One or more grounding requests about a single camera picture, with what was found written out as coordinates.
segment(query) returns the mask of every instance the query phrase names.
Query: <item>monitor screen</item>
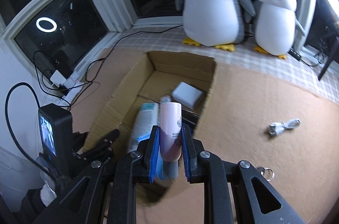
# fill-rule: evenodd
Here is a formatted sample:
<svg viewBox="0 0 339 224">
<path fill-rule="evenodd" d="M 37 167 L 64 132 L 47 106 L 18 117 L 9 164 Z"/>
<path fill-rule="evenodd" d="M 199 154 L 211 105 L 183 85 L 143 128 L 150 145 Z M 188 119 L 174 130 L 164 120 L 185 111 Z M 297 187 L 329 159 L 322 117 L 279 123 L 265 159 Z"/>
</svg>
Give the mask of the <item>monitor screen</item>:
<svg viewBox="0 0 339 224">
<path fill-rule="evenodd" d="M 55 154 L 55 146 L 54 146 L 54 139 L 53 139 L 53 130 L 50 123 L 40 115 L 40 132 L 42 142 L 48 149 L 56 156 Z"/>
</svg>

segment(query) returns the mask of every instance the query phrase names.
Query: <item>white usb cable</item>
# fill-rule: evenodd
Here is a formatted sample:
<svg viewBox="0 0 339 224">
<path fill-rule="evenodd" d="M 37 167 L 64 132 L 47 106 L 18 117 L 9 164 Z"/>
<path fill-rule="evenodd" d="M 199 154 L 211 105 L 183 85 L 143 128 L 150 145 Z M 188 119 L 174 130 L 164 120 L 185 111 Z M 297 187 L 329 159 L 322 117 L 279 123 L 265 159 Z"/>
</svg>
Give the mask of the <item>white usb cable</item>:
<svg viewBox="0 0 339 224">
<path fill-rule="evenodd" d="M 286 129 L 295 129 L 300 125 L 299 119 L 292 119 L 288 122 L 273 122 L 268 127 L 268 133 L 271 136 L 278 136 L 283 133 Z"/>
</svg>

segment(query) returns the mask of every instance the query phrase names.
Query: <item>black cable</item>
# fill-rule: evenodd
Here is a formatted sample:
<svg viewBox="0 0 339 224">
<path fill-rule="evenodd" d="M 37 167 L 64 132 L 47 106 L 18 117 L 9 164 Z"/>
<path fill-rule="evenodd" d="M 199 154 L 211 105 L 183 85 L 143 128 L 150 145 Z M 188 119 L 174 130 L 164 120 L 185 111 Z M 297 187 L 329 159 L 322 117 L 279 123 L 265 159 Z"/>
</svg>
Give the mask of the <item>black cable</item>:
<svg viewBox="0 0 339 224">
<path fill-rule="evenodd" d="M 130 34 L 130 35 L 126 35 L 126 36 L 120 38 L 120 39 L 114 44 L 113 48 L 110 50 L 110 52 L 107 54 L 107 56 L 105 56 L 105 57 L 103 57 L 103 58 L 99 58 L 99 59 L 97 59 L 97 60 L 94 60 L 94 61 L 92 61 L 92 62 L 89 64 L 89 66 L 87 67 L 86 72 L 85 72 L 85 81 L 86 81 L 86 83 L 89 83 L 89 84 L 88 84 L 88 86 L 87 86 L 86 88 L 84 88 L 84 89 L 78 94 L 78 96 L 77 96 L 77 97 L 75 98 L 75 100 L 70 104 L 70 106 L 72 107 L 72 106 L 77 102 L 77 100 L 79 99 L 79 97 L 80 97 L 80 96 L 81 96 L 81 95 L 82 95 L 82 94 L 83 94 L 83 93 L 84 93 L 84 92 L 85 92 L 85 91 L 93 84 L 93 81 L 94 81 L 94 80 L 96 79 L 96 77 L 98 76 L 98 74 L 99 74 L 99 72 L 100 72 L 100 70 L 101 70 L 101 67 L 102 67 L 102 65 L 104 64 L 106 58 L 108 58 L 108 57 L 110 56 L 110 54 L 113 52 L 114 48 L 118 45 L 118 43 L 119 43 L 121 40 L 123 40 L 123 39 L 125 39 L 125 38 L 127 38 L 127 37 L 130 37 L 130 36 L 132 36 L 132 35 L 136 35 L 136 34 L 162 34 L 162 33 L 164 33 L 164 32 L 167 32 L 167 31 L 171 30 L 171 29 L 179 28 L 179 27 L 182 27 L 182 25 L 175 26 L 175 27 L 171 27 L 171 28 L 168 28 L 168 29 L 163 30 L 163 31 L 137 31 L 137 32 L 134 32 L 134 33 L 132 33 L 132 34 Z M 92 78 L 91 80 L 88 80 L 87 74 L 88 74 L 89 68 L 92 66 L 92 64 L 94 64 L 94 63 L 96 63 L 96 62 L 99 62 L 99 61 L 101 61 L 101 65 L 99 66 L 99 69 L 98 69 L 98 71 L 96 72 L 94 78 Z"/>
<path fill-rule="evenodd" d="M 317 67 L 317 66 L 319 66 L 319 63 L 318 63 L 318 64 L 315 64 L 315 65 L 310 65 L 310 64 L 308 64 L 307 62 L 303 61 L 302 59 L 300 59 L 300 62 L 303 63 L 303 64 L 305 64 L 305 65 L 308 66 L 308 67 Z"/>
<path fill-rule="evenodd" d="M 46 91 L 42 88 L 41 83 L 40 83 L 40 79 L 39 79 L 39 75 L 38 75 L 38 68 L 37 68 L 37 65 L 35 64 L 35 55 L 36 55 L 36 53 L 38 53 L 38 52 L 41 52 L 41 53 L 47 55 L 47 56 L 50 57 L 52 60 L 55 60 L 55 59 L 54 59 L 53 57 L 51 57 L 48 53 L 46 53 L 46 52 L 44 52 L 44 51 L 41 51 L 41 50 L 35 51 L 35 52 L 33 53 L 33 64 L 34 64 L 34 68 L 35 68 L 35 73 L 37 74 L 37 79 L 38 79 L 38 84 L 39 84 L 39 86 L 40 86 L 40 89 L 41 89 L 45 94 L 47 94 L 47 95 L 50 95 L 50 96 L 52 96 L 52 97 L 57 97 L 57 98 L 59 98 L 59 99 L 65 101 L 68 105 L 58 105 L 58 106 L 60 106 L 60 107 L 67 107 L 67 108 L 69 107 L 69 109 L 67 109 L 67 110 L 70 110 L 71 104 L 70 104 L 67 100 L 65 100 L 64 98 L 59 97 L 59 96 L 57 96 L 57 95 L 53 95 L 53 94 L 51 94 L 51 93 L 48 93 L 48 92 L 46 92 Z"/>
<path fill-rule="evenodd" d="M 323 64 L 324 62 L 325 62 L 325 55 L 324 55 L 324 52 L 323 52 L 323 50 L 321 49 L 315 56 L 314 56 L 314 58 L 316 59 L 316 60 L 318 60 L 318 63 L 319 64 Z"/>
<path fill-rule="evenodd" d="M 42 72 L 42 75 L 41 75 L 41 81 L 42 81 L 42 84 L 43 84 L 46 88 L 48 88 L 47 85 L 46 85 L 46 83 L 43 81 L 43 76 L 46 76 L 46 75 L 45 75 L 45 72 L 46 72 L 46 71 L 52 71 L 52 70 L 51 70 L 51 69 L 46 69 L 45 71 L 43 71 L 43 72 Z"/>
<path fill-rule="evenodd" d="M 11 96 L 11 93 L 18 87 L 20 86 L 26 86 L 28 87 L 31 92 L 33 93 L 34 97 L 35 97 L 35 101 L 37 102 L 37 106 L 38 108 L 40 108 L 40 103 L 39 103 L 39 100 L 38 100 L 38 97 L 37 97 L 37 94 L 35 93 L 34 89 L 32 86 L 30 86 L 27 82 L 20 82 L 20 83 L 17 83 L 16 85 L 14 85 L 10 90 L 9 92 L 7 93 L 7 97 L 6 97 L 6 101 L 5 101 L 5 119 L 6 119 L 6 123 L 7 123 L 7 127 L 8 127 L 8 130 L 11 134 L 11 137 L 14 141 L 14 144 L 17 146 L 17 148 L 20 150 L 20 152 L 31 162 L 33 163 L 36 167 L 38 167 L 40 170 L 42 170 L 44 173 L 46 173 L 51 179 L 52 181 L 55 183 L 55 185 L 57 185 L 57 181 L 56 179 L 54 178 L 54 176 L 52 175 L 52 173 L 50 173 L 48 170 L 46 170 L 45 168 L 43 168 L 40 164 L 38 164 L 36 161 L 34 161 L 32 159 L 32 157 L 30 157 L 24 150 L 23 148 L 20 146 L 18 140 L 16 139 L 14 133 L 13 133 L 13 130 L 12 130 L 12 127 L 11 127 L 11 124 L 10 124 L 10 119 L 8 117 L 8 102 L 10 100 L 10 96 Z"/>
</svg>

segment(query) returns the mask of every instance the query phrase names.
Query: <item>stuffed penguin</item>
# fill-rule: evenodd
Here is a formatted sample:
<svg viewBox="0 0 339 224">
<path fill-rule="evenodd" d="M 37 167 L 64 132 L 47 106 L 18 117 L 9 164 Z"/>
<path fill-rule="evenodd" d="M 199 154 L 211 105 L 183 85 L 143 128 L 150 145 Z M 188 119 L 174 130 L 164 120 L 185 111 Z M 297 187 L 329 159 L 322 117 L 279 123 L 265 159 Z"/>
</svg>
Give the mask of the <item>stuffed penguin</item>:
<svg viewBox="0 0 339 224">
<path fill-rule="evenodd" d="M 305 35 L 295 15 L 297 0 L 257 0 L 254 5 L 257 16 L 253 31 L 258 44 L 255 50 L 286 59 L 294 41 L 295 29 Z"/>
<path fill-rule="evenodd" d="M 244 39 L 245 29 L 240 5 L 252 17 L 255 9 L 251 0 L 175 0 L 176 9 L 183 10 L 183 43 L 215 46 L 234 51 L 234 43 Z"/>
</svg>

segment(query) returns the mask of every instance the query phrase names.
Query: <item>cardboard flap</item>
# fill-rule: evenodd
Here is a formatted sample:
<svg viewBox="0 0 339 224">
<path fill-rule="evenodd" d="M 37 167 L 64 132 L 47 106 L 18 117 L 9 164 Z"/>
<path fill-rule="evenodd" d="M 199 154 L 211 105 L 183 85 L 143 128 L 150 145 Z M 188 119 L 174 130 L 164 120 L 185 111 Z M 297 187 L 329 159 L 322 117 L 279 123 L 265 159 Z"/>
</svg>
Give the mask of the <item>cardboard flap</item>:
<svg viewBox="0 0 339 224">
<path fill-rule="evenodd" d="M 101 137 L 118 127 L 153 71 L 148 57 L 142 56 L 124 77 L 93 124 L 89 134 L 91 137 L 87 137 L 84 151 L 93 148 Z"/>
<path fill-rule="evenodd" d="M 211 82 L 216 63 L 213 58 L 187 52 L 147 53 L 156 71 Z"/>
<path fill-rule="evenodd" d="M 150 99 L 146 99 L 144 97 L 140 97 L 140 96 L 137 97 L 135 101 L 133 102 L 132 106 L 130 107 L 130 109 L 128 110 L 126 116 L 124 117 L 120 127 L 127 127 L 128 129 L 132 130 L 141 105 L 147 102 L 154 102 L 154 101 Z"/>
</svg>

